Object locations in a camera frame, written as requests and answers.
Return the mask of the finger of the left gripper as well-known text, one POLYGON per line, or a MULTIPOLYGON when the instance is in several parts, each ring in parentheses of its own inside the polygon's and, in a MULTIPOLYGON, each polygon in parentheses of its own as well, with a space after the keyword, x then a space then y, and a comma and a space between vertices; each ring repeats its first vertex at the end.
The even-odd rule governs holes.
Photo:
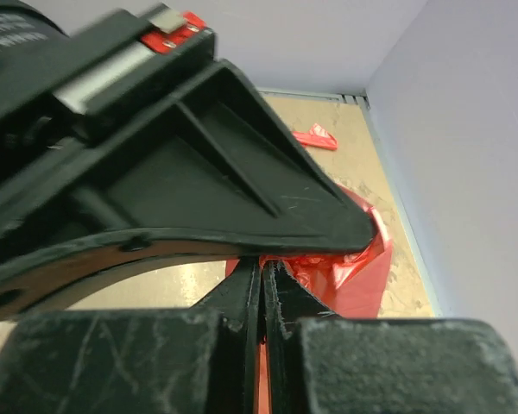
POLYGON ((99 143, 66 138, 0 185, 0 276, 96 252, 358 252, 369 216, 229 61, 99 143))
POLYGON ((127 243, 61 254, 51 249, 0 266, 0 321, 27 311, 65 309, 104 288, 162 269, 240 256, 236 245, 206 241, 127 243))

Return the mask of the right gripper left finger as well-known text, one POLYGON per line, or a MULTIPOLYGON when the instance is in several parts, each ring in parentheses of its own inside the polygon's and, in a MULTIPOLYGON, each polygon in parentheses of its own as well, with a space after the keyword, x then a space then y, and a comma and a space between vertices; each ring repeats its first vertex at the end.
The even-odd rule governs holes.
POLYGON ((0 413, 254 413, 260 297, 247 257, 187 309, 25 317, 0 352, 0 413))

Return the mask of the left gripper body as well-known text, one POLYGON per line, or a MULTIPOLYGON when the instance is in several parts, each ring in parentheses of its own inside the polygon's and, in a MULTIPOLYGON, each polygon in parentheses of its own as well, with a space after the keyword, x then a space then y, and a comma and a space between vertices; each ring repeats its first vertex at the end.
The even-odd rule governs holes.
POLYGON ((209 66, 216 36, 191 13, 118 9, 75 34, 0 3, 0 142, 102 141, 209 66))

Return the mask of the red trash bag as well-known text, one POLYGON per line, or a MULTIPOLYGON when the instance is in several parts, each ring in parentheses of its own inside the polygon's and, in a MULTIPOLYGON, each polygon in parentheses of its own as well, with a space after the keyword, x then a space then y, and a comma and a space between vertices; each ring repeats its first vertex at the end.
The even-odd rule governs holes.
POLYGON ((364 251, 227 262, 216 289, 225 326, 224 412, 361 410, 372 354, 358 331, 380 309, 393 242, 376 208, 357 194, 351 199, 375 225, 364 251))

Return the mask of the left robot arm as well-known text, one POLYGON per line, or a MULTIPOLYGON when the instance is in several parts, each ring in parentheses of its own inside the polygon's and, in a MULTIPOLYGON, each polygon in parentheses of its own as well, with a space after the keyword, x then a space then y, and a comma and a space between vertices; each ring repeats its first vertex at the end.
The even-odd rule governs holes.
POLYGON ((0 1, 0 320, 145 261, 368 247, 368 214, 215 49, 163 4, 66 35, 0 1))

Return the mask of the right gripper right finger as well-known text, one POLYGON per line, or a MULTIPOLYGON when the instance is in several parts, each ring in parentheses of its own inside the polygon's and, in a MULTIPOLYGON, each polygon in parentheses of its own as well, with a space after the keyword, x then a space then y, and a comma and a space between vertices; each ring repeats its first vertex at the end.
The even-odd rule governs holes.
POLYGON ((472 319, 345 318, 262 272, 273 413, 518 413, 504 340, 472 319))

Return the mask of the aluminium left side rail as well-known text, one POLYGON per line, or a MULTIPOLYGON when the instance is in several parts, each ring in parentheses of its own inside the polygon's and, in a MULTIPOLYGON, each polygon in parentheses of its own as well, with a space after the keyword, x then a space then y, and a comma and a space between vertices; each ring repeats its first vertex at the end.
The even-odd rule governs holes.
POLYGON ((413 262, 416 269, 416 275, 418 276, 418 280, 422 284, 422 291, 426 296, 427 306, 430 308, 431 315, 433 317, 442 317, 444 313, 441 310, 439 305, 439 301, 437 298, 437 294, 433 288, 433 283, 430 279, 429 272, 426 268, 425 261, 422 258, 422 254, 414 235, 414 231, 411 227, 409 217, 407 215, 405 206, 401 199, 401 194, 396 185, 395 177, 392 173, 392 168, 389 163, 389 157, 387 155, 387 151, 383 147, 382 141, 378 136, 376 131, 376 127, 372 121, 370 115, 370 104, 368 102, 367 97, 363 96, 352 96, 352 95, 343 95, 342 99, 346 104, 351 106, 357 106, 362 112, 363 121, 368 128, 369 138, 376 149, 376 156, 379 160, 379 163, 384 171, 385 182, 388 185, 388 188, 392 194, 393 203, 395 205, 397 215, 399 216, 400 226, 402 228, 402 232, 404 236, 407 238, 407 248, 406 251, 409 252, 413 257, 413 262))

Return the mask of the small folded red bag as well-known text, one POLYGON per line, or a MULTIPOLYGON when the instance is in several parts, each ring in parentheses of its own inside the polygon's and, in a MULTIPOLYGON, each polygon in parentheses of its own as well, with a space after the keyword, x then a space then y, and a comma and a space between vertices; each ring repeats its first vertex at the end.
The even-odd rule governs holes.
POLYGON ((322 126, 315 123, 307 132, 293 132, 294 138, 305 147, 316 147, 329 151, 338 149, 338 141, 322 126))

